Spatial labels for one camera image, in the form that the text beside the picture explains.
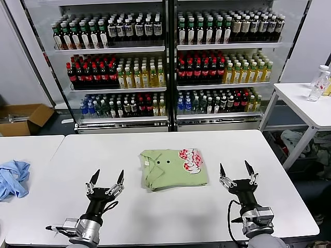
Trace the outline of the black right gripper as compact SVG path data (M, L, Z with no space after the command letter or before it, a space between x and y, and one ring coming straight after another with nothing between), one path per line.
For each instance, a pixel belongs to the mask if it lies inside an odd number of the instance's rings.
M244 214L247 211L253 210L256 207L260 207L258 204L254 192L257 189L257 177L258 173L254 172L253 167L245 160L245 166L250 176L250 179L240 179L232 181L226 176L225 170L220 163L220 177L219 182L231 193L238 197L241 209L240 214Z

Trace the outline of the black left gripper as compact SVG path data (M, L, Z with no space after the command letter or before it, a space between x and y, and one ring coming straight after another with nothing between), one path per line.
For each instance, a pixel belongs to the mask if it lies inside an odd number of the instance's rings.
M119 196L124 190L124 170L122 169L116 184L111 188L94 188L99 173L100 170L98 169L92 175L90 181L85 184L87 198L90 203L83 214L83 219L103 223L102 215L117 206L118 201L115 200L115 196Z

